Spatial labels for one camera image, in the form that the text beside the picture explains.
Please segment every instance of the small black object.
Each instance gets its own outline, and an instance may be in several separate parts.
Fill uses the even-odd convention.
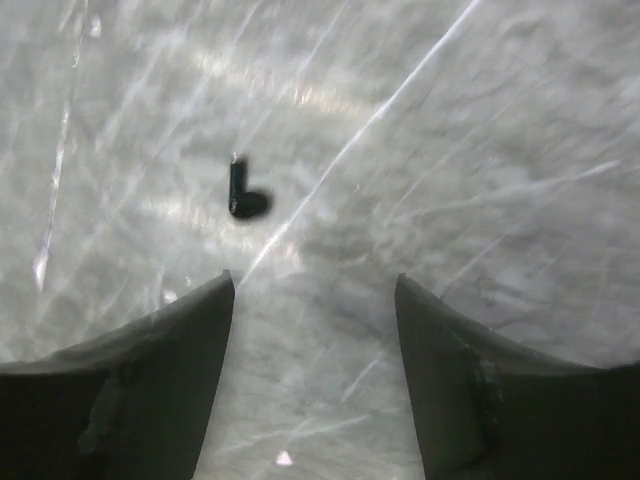
[[[229,167],[229,213],[238,220],[263,216],[271,210],[272,197],[265,190],[247,189],[247,157],[233,154]]]
[[[247,192],[248,165],[246,157],[236,154],[229,167],[229,212],[235,215],[240,198]]]

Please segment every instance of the gray floor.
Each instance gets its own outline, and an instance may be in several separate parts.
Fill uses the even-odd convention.
[[[198,480],[422,478],[400,272],[541,351],[639,359],[640,3],[467,2],[2,2],[0,359],[231,269]],[[276,194],[256,223],[234,150]]]

